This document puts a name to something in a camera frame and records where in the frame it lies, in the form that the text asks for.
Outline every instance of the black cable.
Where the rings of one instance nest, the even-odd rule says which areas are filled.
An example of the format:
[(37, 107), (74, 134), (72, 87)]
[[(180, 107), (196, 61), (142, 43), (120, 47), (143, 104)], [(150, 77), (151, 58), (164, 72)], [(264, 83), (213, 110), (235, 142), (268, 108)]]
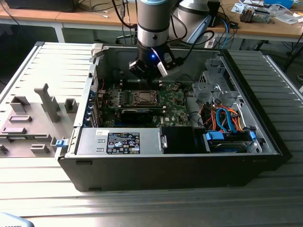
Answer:
[[(125, 0), (125, 1), (126, 1), (126, 9), (127, 9), (128, 22), (129, 22), (129, 24), (131, 24), (131, 18), (129, 16), (128, 0)], [(132, 29), (131, 28), (129, 28), (129, 33), (131, 35), (131, 44), (133, 45), (133, 36), (132, 36)]]
[(3, 8), (4, 11), (10, 16), (10, 18), (12, 18), (12, 19), (16, 22), (17, 25), (20, 25), (20, 24), (12, 17), (12, 15), (4, 8), (3, 3), (2, 3), (1, 0), (0, 0), (0, 3), (1, 3), (2, 8)]
[(186, 55), (186, 56), (184, 57), (184, 59), (183, 59), (184, 61), (189, 57), (190, 53), (193, 51), (193, 48), (194, 48), (195, 44), (198, 42), (198, 40), (199, 40), (204, 34), (206, 34), (206, 33), (212, 33), (212, 36), (211, 36), (210, 38), (208, 38), (207, 40), (205, 40), (205, 41), (199, 43), (199, 44), (206, 43), (207, 41), (211, 40), (211, 39), (214, 37), (214, 32), (211, 31), (211, 30), (207, 30), (207, 31), (202, 32), (202, 33), (197, 37), (197, 39), (194, 41), (194, 43), (192, 44), (192, 46), (191, 46), (191, 48), (189, 49), (187, 55)]
[(291, 63), (293, 63), (294, 59), (297, 57), (297, 55), (301, 52), (301, 50), (303, 49), (303, 44), (299, 47), (299, 49), (293, 54), (294, 50), (296, 49), (297, 45), (299, 44), (300, 40), (302, 39), (303, 36), (303, 32), (300, 35), (300, 38), (298, 39), (297, 43), (295, 44), (293, 50), (290, 52), (287, 62), (284, 65), (284, 70), (286, 71), (288, 69), (288, 67), (291, 65)]
[(288, 69), (288, 67), (291, 65), (291, 63), (293, 63), (293, 61), (295, 60), (295, 58), (299, 55), (299, 53), (303, 50), (303, 44), (301, 44), (301, 46), (299, 47), (298, 50), (296, 50), (296, 52), (294, 54), (291, 55), (290, 59), (286, 62), (285, 66), (284, 66), (284, 71), (286, 71)]
[(235, 40), (235, 34), (237, 33), (237, 30), (238, 29), (236, 29), (236, 31), (235, 31), (235, 29), (232, 29), (233, 30), (233, 35), (232, 35), (232, 43), (231, 43), (231, 46), (230, 46), (230, 48), (232, 47), (232, 44), (233, 44), (233, 41)]
[(122, 24), (122, 33), (123, 33), (124, 43), (126, 45), (126, 39), (125, 39), (125, 33), (124, 33), (124, 25), (123, 24)]
[(290, 55), (293, 53), (293, 51), (295, 50), (295, 48), (296, 48), (296, 47), (297, 47), (297, 45), (299, 44), (300, 40), (302, 39), (302, 36), (303, 36), (303, 32), (302, 32), (302, 34), (301, 34), (300, 38), (298, 39), (297, 43), (295, 44), (295, 46), (294, 46), (293, 50), (290, 52)]
[(106, 2), (106, 3), (98, 3), (98, 4), (96, 4), (96, 5), (91, 6), (91, 10), (93, 10), (93, 9), (94, 9), (95, 7), (97, 7), (97, 6), (107, 5), (107, 4), (109, 4), (109, 3), (111, 3), (111, 1)]
[(86, 11), (86, 12), (100, 12), (100, 11), (104, 11), (104, 10), (108, 10), (108, 9), (113, 8), (113, 6), (111, 6), (111, 7), (106, 8), (106, 9), (98, 9), (98, 10), (91, 10), (91, 11), (89, 11), (89, 10), (87, 10), (87, 9), (82, 8), (80, 5), (79, 5), (78, 7), (79, 7), (81, 10)]
[(283, 46), (284, 46), (286, 49), (288, 49), (289, 51), (293, 51), (292, 49), (289, 49), (289, 47), (286, 46), (286, 44), (285, 44), (284, 42), (281, 42), (281, 43), (283, 44)]
[(176, 38), (178, 38), (177, 33), (176, 33), (176, 29), (175, 29), (175, 24), (174, 24), (174, 19), (172, 18), (172, 15), (170, 16), (171, 19), (171, 26), (172, 26), (172, 30), (174, 32), (174, 35)]
[(0, 80), (0, 83), (1, 83), (1, 84), (4, 84), (4, 85), (7, 85), (6, 83), (3, 83), (1, 80)]
[(120, 22), (121, 22), (122, 24), (124, 24), (124, 25), (125, 25), (126, 27), (128, 27), (128, 28), (135, 28), (136, 25), (128, 25), (127, 23), (125, 23), (125, 22), (122, 20), (122, 18), (120, 17), (120, 14), (119, 14), (119, 12), (118, 12), (117, 5), (116, 5), (116, 3), (115, 3), (115, 0), (112, 0), (112, 3), (113, 3), (113, 5), (114, 5), (114, 9), (115, 9), (115, 11), (116, 11), (116, 14), (117, 14), (117, 16), (118, 16)]
[(188, 74), (180, 74), (180, 75), (178, 75), (177, 77), (176, 77), (176, 79), (175, 79), (175, 82), (177, 81), (177, 79), (180, 77), (180, 76), (186, 76), (187, 78), (189, 78), (191, 81), (193, 81), (193, 82), (195, 82)]
[(187, 32), (188, 32), (187, 27), (177, 16), (175, 16), (174, 14), (171, 14), (171, 15), (184, 27), (185, 34), (180, 38), (180, 39), (184, 39), (187, 36)]
[(225, 21), (226, 21), (226, 22), (227, 22), (227, 24), (229, 25), (230, 20), (229, 20), (228, 16), (226, 15), (226, 13), (225, 13), (225, 11), (224, 11), (224, 9), (223, 9), (222, 5), (220, 5), (220, 8), (221, 8), (221, 9), (222, 9), (222, 11), (223, 11), (223, 15), (224, 15), (224, 17), (225, 17)]
[(138, 17), (138, 3), (137, 3), (137, 0), (134, 0), (135, 4), (136, 4), (136, 15)]

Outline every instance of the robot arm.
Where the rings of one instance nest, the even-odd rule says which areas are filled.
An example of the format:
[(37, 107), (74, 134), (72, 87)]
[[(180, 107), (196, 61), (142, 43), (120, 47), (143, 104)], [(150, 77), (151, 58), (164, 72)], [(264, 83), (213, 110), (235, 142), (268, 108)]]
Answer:
[(177, 0), (138, 0), (138, 56), (129, 70), (141, 79), (173, 74), (183, 63), (167, 46), (170, 13)]

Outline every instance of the blue cable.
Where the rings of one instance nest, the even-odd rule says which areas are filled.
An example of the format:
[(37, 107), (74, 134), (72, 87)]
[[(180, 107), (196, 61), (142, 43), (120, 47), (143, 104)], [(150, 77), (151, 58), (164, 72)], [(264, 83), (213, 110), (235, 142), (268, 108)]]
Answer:
[(225, 37), (225, 41), (224, 41), (223, 46), (221, 47), (221, 49), (223, 49), (223, 47), (226, 45), (226, 41), (227, 41), (227, 39), (228, 39), (229, 29), (228, 29), (228, 26), (227, 26), (226, 21), (223, 20), (222, 18), (221, 18), (221, 21), (223, 21), (223, 23), (225, 24), (225, 28), (226, 28), (226, 37)]
[(224, 127), (221, 125), (221, 123), (220, 123), (219, 116), (220, 116), (220, 112), (222, 112), (222, 111), (225, 111), (225, 112), (226, 112), (226, 118), (227, 118), (227, 123), (228, 123), (229, 129), (230, 129), (232, 132), (236, 133), (237, 130), (235, 129), (235, 127), (234, 127), (233, 124), (232, 124), (231, 115), (230, 115), (230, 113), (228, 112), (228, 110), (226, 110), (226, 109), (224, 109), (224, 108), (220, 108), (220, 109), (217, 110), (216, 120), (217, 120), (218, 126), (219, 126), (222, 130), (224, 130), (224, 132), (228, 132), (228, 131), (226, 130), (226, 128), (224, 128)]

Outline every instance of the cable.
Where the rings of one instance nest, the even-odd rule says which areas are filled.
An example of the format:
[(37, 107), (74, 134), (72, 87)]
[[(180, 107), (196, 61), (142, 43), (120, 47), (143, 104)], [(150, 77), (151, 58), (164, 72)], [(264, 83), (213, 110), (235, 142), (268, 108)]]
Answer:
[(224, 132), (227, 132), (227, 130), (221, 125), (220, 123), (220, 119), (219, 119), (219, 116), (220, 116), (220, 112), (222, 111), (225, 111), (226, 113), (226, 117), (227, 117), (227, 123), (228, 123), (228, 127), (231, 131), (233, 132), (236, 132), (233, 124), (232, 124), (232, 118), (231, 118), (231, 115), (229, 114), (229, 111), (225, 108), (220, 108), (217, 110), (217, 114), (216, 114), (216, 120), (217, 120), (217, 123), (218, 123), (218, 126), (224, 130)]
[(116, 14), (117, 14), (119, 20), (121, 21), (121, 23), (124, 24), (124, 25), (125, 25), (126, 27), (128, 27), (128, 28), (135, 28), (136, 25), (128, 25), (127, 23), (125, 23), (125, 22), (122, 20), (122, 18), (120, 17), (120, 14), (119, 14), (119, 12), (118, 12), (117, 5), (116, 5), (116, 3), (115, 3), (115, 0), (112, 0), (112, 3), (113, 3), (113, 5), (114, 5), (114, 9), (115, 9)]
[(298, 39), (297, 43), (295, 44), (293, 50), (290, 52), (287, 62), (284, 65), (284, 70), (286, 71), (288, 69), (288, 67), (291, 65), (291, 63), (294, 61), (294, 59), (297, 57), (297, 55), (301, 52), (301, 50), (303, 49), (303, 44), (301, 44), (301, 46), (299, 47), (298, 50), (295, 51), (295, 53), (293, 54), (294, 50), (296, 49), (297, 45), (299, 44), (300, 40), (302, 39), (303, 36), (303, 32), (300, 35), (300, 38)]
[(291, 56), (291, 55), (292, 55), (292, 53), (293, 53), (294, 49), (297, 47), (297, 45), (299, 44), (300, 40), (302, 39), (302, 36), (303, 36), (303, 32), (302, 32), (302, 34), (301, 34), (300, 38), (298, 39), (297, 43), (295, 44), (295, 46), (294, 46), (293, 50), (290, 52), (289, 56)]
[(228, 26), (227, 26), (226, 21), (223, 20), (222, 18), (221, 18), (221, 21), (225, 24), (225, 27), (226, 27), (226, 37), (225, 37), (225, 41), (224, 41), (223, 46), (221, 47), (221, 49), (223, 49), (223, 47), (226, 45), (226, 41), (227, 41), (227, 39), (228, 39), (229, 29), (228, 29)]
[[(121, 5), (121, 8), (120, 8), (120, 13), (122, 14), (121, 15), (122, 20), (124, 21), (124, 17), (125, 17), (125, 3), (124, 3), (124, 0), (122, 1), (122, 5)], [(124, 24), (122, 24), (122, 33), (123, 33), (124, 43), (126, 45), (125, 32), (124, 32)]]
[[(126, 1), (126, 9), (127, 9), (128, 22), (129, 22), (129, 24), (131, 24), (131, 18), (129, 16), (128, 0), (125, 0), (125, 1)], [(131, 28), (129, 28), (129, 33), (131, 35), (131, 44), (133, 45), (133, 36), (132, 36), (132, 29)]]
[(105, 10), (108, 10), (108, 9), (113, 8), (113, 6), (111, 6), (111, 7), (106, 8), (106, 9), (98, 9), (98, 10), (91, 10), (91, 11), (89, 11), (89, 10), (87, 10), (87, 9), (82, 8), (80, 5), (79, 5), (78, 7), (79, 7), (81, 10), (86, 11), (86, 12), (100, 12), (100, 11), (105, 11)]
[(180, 74), (176, 77), (175, 82), (177, 81), (178, 77), (180, 76), (186, 76), (187, 78), (189, 78), (191, 81), (195, 82), (188, 74)]
[(191, 89), (193, 89), (192, 86), (190, 86), (190, 88), (188, 89), (188, 92), (187, 92), (187, 94), (186, 94), (186, 98), (185, 98), (185, 100), (184, 100), (184, 107), (185, 107), (186, 113), (188, 113), (187, 107), (186, 107), (186, 102), (187, 102), (188, 94), (189, 94), (189, 92), (190, 92)]
[(122, 33), (123, 33), (124, 43), (126, 45), (126, 39), (125, 39), (125, 33), (124, 33), (124, 24), (122, 24)]
[(97, 6), (107, 5), (107, 4), (111, 3), (111, 1), (109, 1), (109, 2), (106, 2), (106, 3), (98, 3), (98, 4), (92, 6), (91, 5), (91, 0), (89, 2), (90, 2), (91, 10), (93, 10)]
[(281, 43), (283, 44), (283, 46), (284, 46), (286, 49), (288, 49), (289, 51), (293, 51), (292, 49), (289, 49), (289, 47), (286, 46), (286, 44), (285, 44), (284, 42), (281, 42)]
[(103, 90), (104, 85), (105, 85), (104, 78), (102, 78), (102, 82), (103, 82), (103, 84), (102, 84), (102, 88), (101, 88), (101, 90)]
[(225, 21), (226, 21), (226, 22), (228, 22), (228, 24), (229, 24), (229, 23), (230, 23), (230, 20), (229, 20), (228, 16), (225, 14), (225, 11), (224, 11), (224, 9), (223, 9), (222, 5), (220, 5), (220, 8), (221, 8), (221, 9), (222, 9), (222, 11), (223, 11), (223, 13), (221, 13), (221, 14), (223, 14), (223, 15), (224, 15), (224, 17), (225, 17)]
[(212, 33), (212, 36), (211, 36), (210, 38), (208, 38), (207, 40), (205, 40), (204, 42), (201, 42), (200, 44), (206, 43), (207, 41), (209, 41), (209, 40), (211, 40), (211, 39), (213, 38), (213, 36), (214, 36), (214, 32), (213, 32), (213, 31), (207, 30), (207, 31), (202, 32), (202, 33), (197, 37), (197, 39), (194, 41), (194, 43), (191, 45), (191, 48), (189, 49), (187, 55), (186, 55), (186, 56), (184, 57), (184, 59), (183, 59), (184, 61), (189, 57), (190, 53), (193, 51), (193, 48), (194, 48), (195, 44), (197, 43), (197, 41), (198, 41), (204, 34), (206, 34), (206, 33)]
[(174, 19), (172, 18), (172, 15), (170, 16), (170, 20), (171, 20), (171, 26), (172, 26), (172, 30), (174, 32), (174, 35), (175, 35), (176, 38), (178, 38), (177, 33), (176, 33), (176, 29), (175, 29)]
[(1, 84), (4, 84), (4, 85), (7, 85), (6, 83), (2, 82), (1, 80), (0, 80), (0, 83), (1, 83)]
[(3, 8), (4, 11), (10, 16), (10, 18), (12, 18), (12, 19), (16, 22), (17, 25), (20, 25), (20, 24), (12, 17), (12, 15), (10, 15), (10, 13), (4, 8), (3, 3), (2, 3), (1, 0), (0, 0), (0, 3), (1, 3), (2, 8)]
[[(185, 24), (177, 16), (175, 16), (174, 14), (171, 14), (171, 16), (173, 16), (184, 27), (185, 34), (180, 38), (180, 39), (184, 39), (187, 36), (187, 33), (188, 33), (187, 27), (185, 26)], [(175, 36), (178, 38), (178, 36), (176, 34), (176, 30), (175, 30), (174, 24), (172, 23), (171, 25), (173, 26), (173, 30), (174, 30)]]
[(137, 3), (137, 0), (134, 0), (135, 4), (136, 4), (136, 15), (138, 17), (138, 3)]

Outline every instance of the warning label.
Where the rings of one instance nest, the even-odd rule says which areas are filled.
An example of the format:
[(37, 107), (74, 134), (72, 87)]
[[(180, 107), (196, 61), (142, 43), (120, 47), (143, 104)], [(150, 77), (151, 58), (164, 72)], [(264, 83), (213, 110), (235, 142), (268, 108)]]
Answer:
[(109, 133), (106, 152), (109, 155), (140, 154), (140, 134), (138, 132)]

